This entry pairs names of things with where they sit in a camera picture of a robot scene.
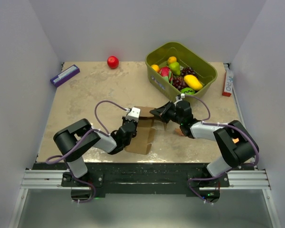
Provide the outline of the brown cardboard paper box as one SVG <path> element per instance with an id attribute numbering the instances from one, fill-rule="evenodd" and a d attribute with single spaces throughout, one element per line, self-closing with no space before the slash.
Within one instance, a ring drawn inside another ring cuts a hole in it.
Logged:
<path id="1" fill-rule="evenodd" d="M 155 109 L 153 107 L 136 106 L 135 108 L 141 110 L 137 124 L 137 135 L 131 139 L 130 145 L 126 146 L 124 150 L 129 153 L 147 155 L 152 148 L 156 133 L 154 122 L 158 119 L 150 113 L 151 110 Z"/>

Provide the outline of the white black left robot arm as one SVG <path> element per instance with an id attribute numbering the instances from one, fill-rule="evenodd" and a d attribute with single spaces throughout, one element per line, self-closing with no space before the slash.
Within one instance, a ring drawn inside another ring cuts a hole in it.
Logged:
<path id="1" fill-rule="evenodd" d="M 70 126 L 58 131 L 53 140 L 61 155 L 49 157 L 47 164 L 64 161 L 72 172 L 72 181 L 77 186 L 85 186 L 90 177 L 83 155 L 92 147 L 107 154 L 114 155 L 130 145 L 132 138 L 137 135 L 138 119 L 123 117 L 123 123 L 118 130 L 104 133 L 93 128 L 87 119 L 81 119 Z"/>

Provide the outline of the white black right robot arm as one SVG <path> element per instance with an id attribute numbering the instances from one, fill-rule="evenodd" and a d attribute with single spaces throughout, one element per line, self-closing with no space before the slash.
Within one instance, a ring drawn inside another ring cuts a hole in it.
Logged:
<path id="1" fill-rule="evenodd" d="M 192 139 L 205 139 L 216 142 L 220 156 L 206 165 L 201 176 L 188 179 L 192 188 L 214 186 L 219 180 L 229 181 L 227 173 L 241 166 L 252 157 L 258 158 L 259 148 L 241 122 L 207 123 L 194 117 L 188 101 L 181 100 L 150 111 L 163 123 L 177 123 L 182 134 Z"/>

